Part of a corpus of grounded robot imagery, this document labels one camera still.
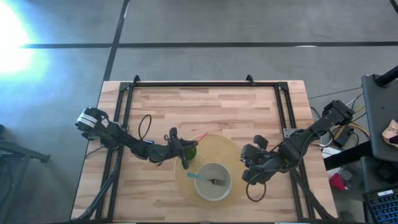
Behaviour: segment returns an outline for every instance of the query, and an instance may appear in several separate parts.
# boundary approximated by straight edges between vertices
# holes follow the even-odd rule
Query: sunlight
[[[27,69],[32,49],[21,49],[29,38],[12,9],[0,1],[0,77]]]

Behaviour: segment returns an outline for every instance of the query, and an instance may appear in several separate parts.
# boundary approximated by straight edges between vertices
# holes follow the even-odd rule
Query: white bowl
[[[195,188],[198,194],[206,200],[218,201],[225,198],[232,187],[232,179],[228,170],[217,163],[209,163],[198,169],[197,175],[207,179],[219,179],[225,181],[224,186],[212,184],[206,179],[195,178]]]

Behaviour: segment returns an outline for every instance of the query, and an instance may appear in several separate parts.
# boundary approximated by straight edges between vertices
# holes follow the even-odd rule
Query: butcher block tabletop
[[[303,81],[287,81],[298,128],[313,123]],[[120,82],[104,82],[98,108],[113,118]],[[282,103],[286,114],[285,97]],[[124,118],[123,99],[120,121]],[[146,139],[166,144],[164,134],[171,127],[178,136],[191,139],[209,132],[234,141],[239,148],[252,144],[253,137],[262,135],[274,147],[282,140],[278,108],[273,87],[135,87],[129,116],[129,134],[138,138],[138,124],[151,114],[152,125]],[[147,123],[143,124],[145,132]],[[91,141],[87,153],[100,147]],[[72,217],[81,215],[98,193],[103,175],[106,149],[85,159],[76,193]],[[310,146],[304,156],[311,191],[333,216],[337,217],[322,154]],[[267,193],[258,203],[243,193],[234,204],[217,209],[202,209],[186,201],[175,184],[175,159],[161,166],[136,158],[125,148],[114,210],[114,222],[294,222],[297,214],[289,174],[276,173],[267,182]],[[252,198],[262,195],[263,186],[251,186]],[[109,194],[103,213],[108,211]],[[300,194],[304,216],[308,217],[303,194]]]

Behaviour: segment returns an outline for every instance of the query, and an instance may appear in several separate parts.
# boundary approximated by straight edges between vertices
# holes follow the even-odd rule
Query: keyboard
[[[363,194],[374,223],[398,224],[398,186]]]

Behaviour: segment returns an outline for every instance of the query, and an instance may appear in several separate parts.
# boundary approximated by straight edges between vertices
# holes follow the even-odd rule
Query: red straw
[[[200,140],[202,140],[204,137],[206,137],[207,133],[208,133],[208,132],[206,132],[204,135],[202,135],[202,136],[200,137],[200,139],[198,140],[198,143],[200,142]]]

